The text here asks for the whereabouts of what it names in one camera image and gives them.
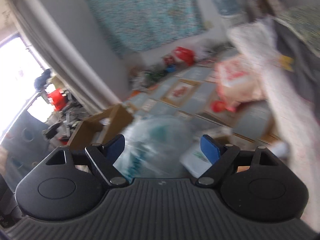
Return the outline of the clear plastic bag with tissues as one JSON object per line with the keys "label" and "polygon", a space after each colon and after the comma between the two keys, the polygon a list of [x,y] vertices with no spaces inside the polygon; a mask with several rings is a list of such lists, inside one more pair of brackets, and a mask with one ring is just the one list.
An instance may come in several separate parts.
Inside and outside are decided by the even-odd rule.
{"label": "clear plastic bag with tissues", "polygon": [[129,181],[135,178],[183,178],[181,156],[194,142],[189,122],[172,115],[134,121],[125,130],[125,148],[114,167]]}

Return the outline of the brown cardboard box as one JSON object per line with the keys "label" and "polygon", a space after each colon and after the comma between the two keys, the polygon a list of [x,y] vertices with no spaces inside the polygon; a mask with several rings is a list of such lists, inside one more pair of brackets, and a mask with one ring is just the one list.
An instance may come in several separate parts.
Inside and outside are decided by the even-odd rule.
{"label": "brown cardboard box", "polygon": [[134,118],[121,104],[81,121],[67,145],[71,150],[83,150],[94,143],[105,144],[120,134]]}

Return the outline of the white curtain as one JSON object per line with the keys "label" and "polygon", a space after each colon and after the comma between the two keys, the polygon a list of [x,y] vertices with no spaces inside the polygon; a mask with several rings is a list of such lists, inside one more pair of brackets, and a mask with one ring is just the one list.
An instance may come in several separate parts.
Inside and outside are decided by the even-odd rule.
{"label": "white curtain", "polygon": [[89,113],[129,96],[126,67],[83,0],[8,2],[28,41]]}

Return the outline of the pink red printed bag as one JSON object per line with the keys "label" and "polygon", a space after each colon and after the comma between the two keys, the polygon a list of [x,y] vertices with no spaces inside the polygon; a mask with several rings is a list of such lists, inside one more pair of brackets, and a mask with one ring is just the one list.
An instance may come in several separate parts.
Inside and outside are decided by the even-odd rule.
{"label": "pink red printed bag", "polygon": [[265,93],[249,60],[237,54],[215,65],[217,94],[230,112],[242,103],[265,99]]}

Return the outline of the red plastic bag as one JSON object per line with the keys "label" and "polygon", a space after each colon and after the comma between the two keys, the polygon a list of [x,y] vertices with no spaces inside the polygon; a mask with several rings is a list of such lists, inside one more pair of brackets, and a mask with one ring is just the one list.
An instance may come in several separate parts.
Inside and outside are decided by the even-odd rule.
{"label": "red plastic bag", "polygon": [[185,62],[188,66],[192,66],[195,63],[195,53],[191,49],[176,47],[172,52],[178,59]]}

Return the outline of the teal floral wall cloth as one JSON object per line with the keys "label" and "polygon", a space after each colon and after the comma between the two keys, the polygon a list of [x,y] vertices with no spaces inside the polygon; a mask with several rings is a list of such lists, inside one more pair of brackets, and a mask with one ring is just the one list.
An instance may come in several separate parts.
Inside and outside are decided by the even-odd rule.
{"label": "teal floral wall cloth", "polygon": [[205,31],[196,0],[85,0],[119,56],[140,53]]}

